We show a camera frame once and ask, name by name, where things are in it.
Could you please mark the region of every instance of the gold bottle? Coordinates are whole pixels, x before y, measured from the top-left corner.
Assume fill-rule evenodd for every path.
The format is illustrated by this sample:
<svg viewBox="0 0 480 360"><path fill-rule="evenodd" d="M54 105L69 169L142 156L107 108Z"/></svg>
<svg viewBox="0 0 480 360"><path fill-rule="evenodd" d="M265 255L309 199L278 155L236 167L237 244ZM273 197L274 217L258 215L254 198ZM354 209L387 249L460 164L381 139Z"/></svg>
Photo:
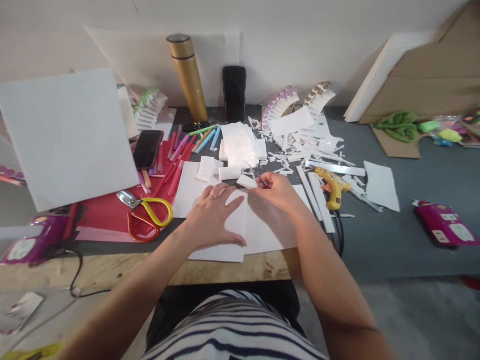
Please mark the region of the gold bottle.
<svg viewBox="0 0 480 360"><path fill-rule="evenodd" d="M170 54L180 77L191 116L198 122L207 121L209 116L192 39L185 34L173 34L167 37L166 41L170 47Z"/></svg>

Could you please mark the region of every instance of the yellow glue gun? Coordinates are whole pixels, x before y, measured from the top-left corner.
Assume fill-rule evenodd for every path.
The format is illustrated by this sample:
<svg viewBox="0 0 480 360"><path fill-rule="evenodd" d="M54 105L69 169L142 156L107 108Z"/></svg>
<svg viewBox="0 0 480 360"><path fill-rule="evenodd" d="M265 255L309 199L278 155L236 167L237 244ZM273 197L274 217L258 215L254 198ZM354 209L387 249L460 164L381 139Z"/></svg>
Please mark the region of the yellow glue gun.
<svg viewBox="0 0 480 360"><path fill-rule="evenodd" d="M337 211L342 206L342 193L350 191L352 185L349 182L343 180L337 174L334 174L323 167L317 167L315 172L319 177L325 179L327 184L331 187L330 200L326 204L328 210Z"/></svg>

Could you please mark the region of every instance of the gray floor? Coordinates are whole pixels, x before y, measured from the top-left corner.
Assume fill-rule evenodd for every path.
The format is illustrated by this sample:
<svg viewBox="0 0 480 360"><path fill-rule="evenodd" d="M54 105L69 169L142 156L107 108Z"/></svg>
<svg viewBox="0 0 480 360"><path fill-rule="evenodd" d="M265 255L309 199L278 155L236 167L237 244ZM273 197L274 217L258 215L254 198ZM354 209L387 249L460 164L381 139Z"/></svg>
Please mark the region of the gray floor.
<svg viewBox="0 0 480 360"><path fill-rule="evenodd" d="M325 354L320 322L302 283L299 322ZM399 359L480 359L480 292L458 278L361 284L380 328Z"/></svg>
<svg viewBox="0 0 480 360"><path fill-rule="evenodd" d="M301 304L299 322L307 337L328 354L322 328L301 282L295 283ZM480 292L459 279L409 279L360 285L398 359L480 359ZM38 289L46 299L30 323L17 335L0 336L0 357L23 334L65 307L72 299L66 290ZM0 311L6 312L23 292L0 294ZM79 300L62 315L35 331L19 349L34 350L64 340L75 325L93 311L106 294ZM125 360L145 351L144 325Z"/></svg>

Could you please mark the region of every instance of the cardboard box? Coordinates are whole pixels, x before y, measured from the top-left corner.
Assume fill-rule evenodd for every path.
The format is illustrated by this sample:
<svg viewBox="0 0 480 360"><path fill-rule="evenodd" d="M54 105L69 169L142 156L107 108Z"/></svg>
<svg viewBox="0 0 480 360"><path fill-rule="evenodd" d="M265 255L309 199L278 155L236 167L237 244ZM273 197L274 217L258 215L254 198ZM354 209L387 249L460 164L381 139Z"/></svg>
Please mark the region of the cardboard box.
<svg viewBox="0 0 480 360"><path fill-rule="evenodd" d="M480 103L480 1L472 1L439 42L407 51L360 120L376 124L398 111L419 121L467 115Z"/></svg>

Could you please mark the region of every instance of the left hand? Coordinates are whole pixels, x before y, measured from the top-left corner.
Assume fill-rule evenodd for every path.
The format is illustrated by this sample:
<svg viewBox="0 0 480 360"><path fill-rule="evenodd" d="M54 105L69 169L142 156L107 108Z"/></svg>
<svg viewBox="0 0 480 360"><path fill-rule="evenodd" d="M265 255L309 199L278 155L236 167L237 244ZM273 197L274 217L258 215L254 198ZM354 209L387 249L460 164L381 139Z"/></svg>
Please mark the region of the left hand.
<svg viewBox="0 0 480 360"><path fill-rule="evenodd" d="M240 196L226 205L236 189L235 186L220 183L203 190L197 206L175 231L179 232L181 241L189 251L193 253L198 249L219 244L247 246L241 235L225 229L225 221L245 200L244 196Z"/></svg>

